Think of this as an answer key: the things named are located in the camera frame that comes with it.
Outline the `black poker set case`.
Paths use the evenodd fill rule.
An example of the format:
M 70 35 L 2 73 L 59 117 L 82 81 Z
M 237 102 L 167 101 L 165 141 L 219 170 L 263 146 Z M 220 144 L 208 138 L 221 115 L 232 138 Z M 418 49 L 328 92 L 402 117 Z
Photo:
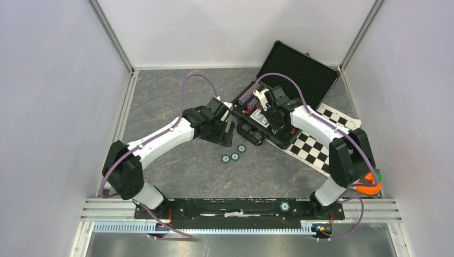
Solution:
M 291 130 L 295 127 L 283 126 L 279 128 L 278 134 L 273 134 L 270 125 L 264 128 L 251 118 L 255 109 L 262 108 L 260 102 L 254 110 L 249 110 L 248 115 L 242 113 L 244 109 L 247 109 L 248 102 L 256 97 L 252 96 L 244 105 L 239 105 L 238 99 L 246 91 L 253 93 L 254 90 L 261 91 L 280 87 L 290 99 L 299 99 L 299 96 L 302 95 L 307 105 L 316 109 L 337 82 L 339 76 L 340 73 L 335 68 L 325 65 L 309 54 L 304 54 L 281 41 L 276 41 L 254 80 L 232 101 L 232 114 L 238 120 L 237 132 L 256 146 L 269 140 L 281 149 L 288 147 L 290 141 L 296 138 L 295 135 L 291 135 Z M 295 129 L 297 133 L 301 132 L 301 129 Z

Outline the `purple chip stack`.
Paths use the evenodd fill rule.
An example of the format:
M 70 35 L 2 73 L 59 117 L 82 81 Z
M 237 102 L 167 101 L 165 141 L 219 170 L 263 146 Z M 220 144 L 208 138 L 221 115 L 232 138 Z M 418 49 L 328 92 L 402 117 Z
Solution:
M 250 91 L 246 91 L 239 99 L 238 99 L 238 104 L 239 105 L 244 105 L 247 103 L 247 101 L 253 96 L 253 94 Z
M 251 101 L 248 102 L 247 109 L 254 110 L 258 104 L 259 104 L 259 100 L 256 98 L 253 98 Z

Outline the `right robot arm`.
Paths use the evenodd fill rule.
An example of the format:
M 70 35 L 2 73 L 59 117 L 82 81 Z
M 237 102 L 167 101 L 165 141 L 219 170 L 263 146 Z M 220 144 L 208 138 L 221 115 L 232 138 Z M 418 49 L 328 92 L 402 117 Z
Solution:
M 368 174 L 378 182 L 374 157 L 364 130 L 348 130 L 336 125 L 307 105 L 302 95 L 292 100 L 280 87 L 255 91 L 254 95 L 272 128 L 291 124 L 329 151 L 329 177 L 310 197 L 309 212 L 313 217 L 328 215 L 331 205 L 339 201 L 348 189 L 358 187 L 359 181 Z

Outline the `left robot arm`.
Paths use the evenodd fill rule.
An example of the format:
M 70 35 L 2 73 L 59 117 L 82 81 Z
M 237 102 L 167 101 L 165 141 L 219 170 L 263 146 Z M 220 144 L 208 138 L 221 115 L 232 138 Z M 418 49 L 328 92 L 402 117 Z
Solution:
M 230 147 L 236 126 L 228 121 L 232 108 L 232 103 L 214 97 L 206 105 L 181 111 L 167 126 L 146 137 L 129 143 L 115 141 L 104 161 L 102 183 L 109 183 L 122 200 L 139 201 L 155 218 L 164 217 L 168 203 L 156 186 L 145 182 L 144 169 L 171 149 L 193 139 Z

